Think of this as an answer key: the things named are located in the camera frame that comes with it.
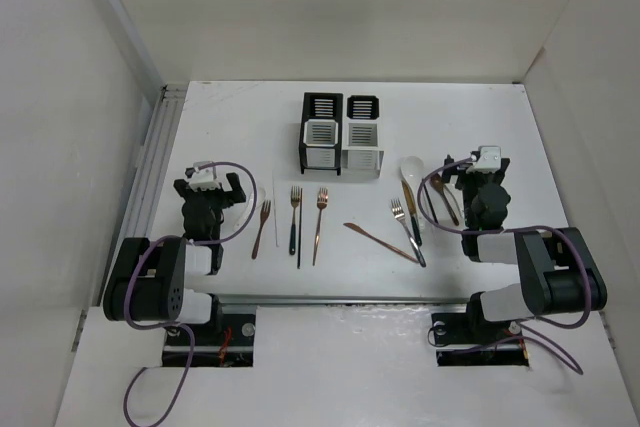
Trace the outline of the small white ceramic spoon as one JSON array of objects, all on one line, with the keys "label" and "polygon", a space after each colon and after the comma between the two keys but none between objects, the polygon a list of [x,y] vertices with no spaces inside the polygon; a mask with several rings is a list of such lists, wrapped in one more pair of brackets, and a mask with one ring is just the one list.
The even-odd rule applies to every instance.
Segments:
[{"label": "small white ceramic spoon", "polygon": [[244,223],[247,221],[247,219],[250,217],[251,207],[253,205],[253,202],[254,201],[256,202],[256,209],[260,210],[265,198],[266,198],[266,191],[261,185],[259,185],[257,187],[257,200],[256,201],[254,200],[254,194],[251,193],[244,211],[242,212],[242,214],[234,224],[234,231],[240,230],[241,227],[244,225]]}]

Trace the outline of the rose gold fork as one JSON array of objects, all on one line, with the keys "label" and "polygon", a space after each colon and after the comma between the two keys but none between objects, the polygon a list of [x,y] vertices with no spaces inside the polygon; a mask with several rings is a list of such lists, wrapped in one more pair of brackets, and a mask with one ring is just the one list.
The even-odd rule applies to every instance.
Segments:
[{"label": "rose gold fork", "polygon": [[316,259],[319,249],[320,243],[320,235],[321,235],[321,225],[322,225],[322,214],[324,209],[328,205],[328,189],[326,187],[321,187],[318,191],[316,207],[318,209],[318,216],[316,222],[315,236],[314,236],[314,247],[313,247],[313,258],[312,265],[316,265]]}]

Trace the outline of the large white ceramic spoon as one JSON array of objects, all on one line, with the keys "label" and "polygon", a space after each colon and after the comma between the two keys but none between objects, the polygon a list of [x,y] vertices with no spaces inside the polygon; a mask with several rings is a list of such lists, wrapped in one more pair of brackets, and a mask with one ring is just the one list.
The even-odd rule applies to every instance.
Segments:
[{"label": "large white ceramic spoon", "polygon": [[[400,161],[400,173],[402,177],[402,181],[406,181],[411,188],[413,198],[415,201],[416,211],[417,211],[417,193],[418,187],[421,180],[421,173],[423,169],[423,164],[419,162],[419,158],[415,156],[404,157]],[[417,212],[420,233],[422,238],[422,232],[424,230],[424,222],[420,219]]]}]

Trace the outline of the gold fork green handle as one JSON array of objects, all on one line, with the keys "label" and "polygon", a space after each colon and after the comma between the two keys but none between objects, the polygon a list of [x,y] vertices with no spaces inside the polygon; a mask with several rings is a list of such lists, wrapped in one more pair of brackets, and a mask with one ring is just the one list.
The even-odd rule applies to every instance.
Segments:
[{"label": "gold fork green handle", "polygon": [[289,254],[291,256],[296,254],[296,232],[297,232],[297,217],[296,212],[300,206],[302,198],[302,188],[299,186],[293,186],[290,192],[290,203],[292,207],[292,217],[289,235]]}]

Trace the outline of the silver fork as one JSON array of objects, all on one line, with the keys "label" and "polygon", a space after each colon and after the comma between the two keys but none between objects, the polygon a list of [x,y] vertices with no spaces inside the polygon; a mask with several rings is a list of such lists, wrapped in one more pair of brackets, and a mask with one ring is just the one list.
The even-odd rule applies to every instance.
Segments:
[{"label": "silver fork", "polygon": [[406,221],[406,215],[404,213],[404,210],[403,210],[403,207],[402,207],[402,204],[401,204],[400,200],[398,198],[393,198],[390,201],[390,207],[391,207],[391,212],[392,212],[395,220],[398,221],[402,225],[402,227],[403,227],[403,229],[405,231],[405,234],[408,237],[408,240],[410,242],[410,245],[412,247],[412,250],[413,250],[413,252],[414,252],[414,254],[416,256],[416,259],[417,259],[419,265],[421,267],[425,268],[426,267],[426,261],[425,261],[423,255],[422,255],[422,253],[420,251],[420,248],[419,248],[415,238],[412,235],[411,230],[408,227],[408,224],[407,224],[407,221]]}]

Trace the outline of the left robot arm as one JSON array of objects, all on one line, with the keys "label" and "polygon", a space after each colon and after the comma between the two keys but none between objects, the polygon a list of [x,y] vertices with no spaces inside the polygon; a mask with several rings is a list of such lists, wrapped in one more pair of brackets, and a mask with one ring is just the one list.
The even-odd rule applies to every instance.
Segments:
[{"label": "left robot arm", "polygon": [[224,210],[244,203],[239,176],[226,175],[224,189],[213,168],[187,171],[174,181],[183,200],[183,236],[171,236],[153,248],[144,237],[123,240],[102,301],[105,317],[123,321],[126,315],[140,324],[181,322],[201,343],[217,341],[224,320],[216,313],[211,294],[185,287],[185,277],[212,276],[221,268],[220,242]]}]

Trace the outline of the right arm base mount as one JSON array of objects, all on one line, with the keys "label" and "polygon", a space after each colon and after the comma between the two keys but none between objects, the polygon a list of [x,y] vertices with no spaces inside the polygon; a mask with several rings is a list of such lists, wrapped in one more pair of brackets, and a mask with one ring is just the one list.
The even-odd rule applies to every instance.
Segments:
[{"label": "right arm base mount", "polygon": [[528,367],[520,332],[509,322],[471,321],[466,313],[431,315],[427,340],[436,349],[439,367]]}]

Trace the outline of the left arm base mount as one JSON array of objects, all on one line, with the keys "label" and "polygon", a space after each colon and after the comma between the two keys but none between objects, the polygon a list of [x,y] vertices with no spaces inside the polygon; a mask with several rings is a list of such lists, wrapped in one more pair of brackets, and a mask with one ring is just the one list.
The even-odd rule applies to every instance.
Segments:
[{"label": "left arm base mount", "polygon": [[[192,325],[195,350],[191,366],[245,368],[254,362],[256,335],[254,305],[217,303],[211,320]],[[163,367],[184,367],[189,354],[189,337],[178,329],[169,329],[161,355]]]}]

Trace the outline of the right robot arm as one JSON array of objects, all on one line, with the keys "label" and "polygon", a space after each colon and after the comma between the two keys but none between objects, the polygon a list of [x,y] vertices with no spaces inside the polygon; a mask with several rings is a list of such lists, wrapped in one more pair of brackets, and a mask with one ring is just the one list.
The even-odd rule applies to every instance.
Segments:
[{"label": "right robot arm", "polygon": [[463,197],[463,253],[476,263],[513,265],[519,275],[514,284],[470,297],[463,328],[477,341],[487,340],[499,326],[528,319],[575,329],[608,301],[604,279],[579,229],[504,227],[511,196],[502,182],[509,164],[501,156],[484,161],[477,150],[464,160],[448,156],[443,165],[443,181],[455,177]]}]

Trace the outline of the brown wooden spoon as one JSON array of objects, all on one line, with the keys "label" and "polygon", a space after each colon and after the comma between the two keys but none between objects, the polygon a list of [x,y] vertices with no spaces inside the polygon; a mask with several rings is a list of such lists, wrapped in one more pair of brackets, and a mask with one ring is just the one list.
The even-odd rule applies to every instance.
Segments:
[{"label": "brown wooden spoon", "polygon": [[440,195],[445,208],[455,226],[459,225],[459,218],[454,210],[452,204],[449,202],[449,198],[447,197],[447,187],[443,182],[441,176],[439,174],[434,174],[430,180],[432,188]]}]

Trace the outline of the small copper fork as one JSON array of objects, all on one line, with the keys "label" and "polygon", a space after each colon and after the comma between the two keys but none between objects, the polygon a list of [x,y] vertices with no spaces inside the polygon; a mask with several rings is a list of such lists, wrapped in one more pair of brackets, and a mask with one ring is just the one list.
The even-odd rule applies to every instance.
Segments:
[{"label": "small copper fork", "polygon": [[269,218],[270,212],[271,212],[271,201],[270,200],[265,200],[262,203],[261,210],[260,210],[259,229],[258,229],[258,232],[256,234],[256,238],[255,238],[254,245],[253,245],[253,248],[252,248],[252,253],[251,253],[251,259],[252,260],[256,260],[257,257],[258,257],[263,229],[264,229],[264,226],[265,226],[265,224],[266,224],[266,222],[267,222],[267,220]]}]

